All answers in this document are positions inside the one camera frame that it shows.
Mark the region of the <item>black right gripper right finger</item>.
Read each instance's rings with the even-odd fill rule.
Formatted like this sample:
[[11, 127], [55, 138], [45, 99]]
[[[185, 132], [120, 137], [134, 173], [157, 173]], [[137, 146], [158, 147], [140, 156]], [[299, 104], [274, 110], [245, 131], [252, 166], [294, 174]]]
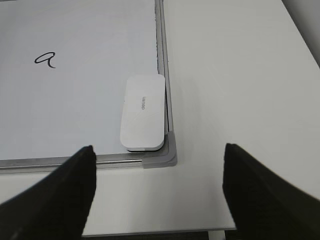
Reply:
[[237, 144], [224, 150], [222, 189], [243, 240], [318, 240], [320, 201]]

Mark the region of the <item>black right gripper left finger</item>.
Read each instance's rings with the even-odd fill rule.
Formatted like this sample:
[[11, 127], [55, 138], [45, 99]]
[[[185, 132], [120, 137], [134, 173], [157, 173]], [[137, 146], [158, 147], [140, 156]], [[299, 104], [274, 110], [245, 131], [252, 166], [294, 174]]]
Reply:
[[2, 240], [79, 240], [97, 188], [97, 156], [81, 148], [48, 176], [0, 205]]

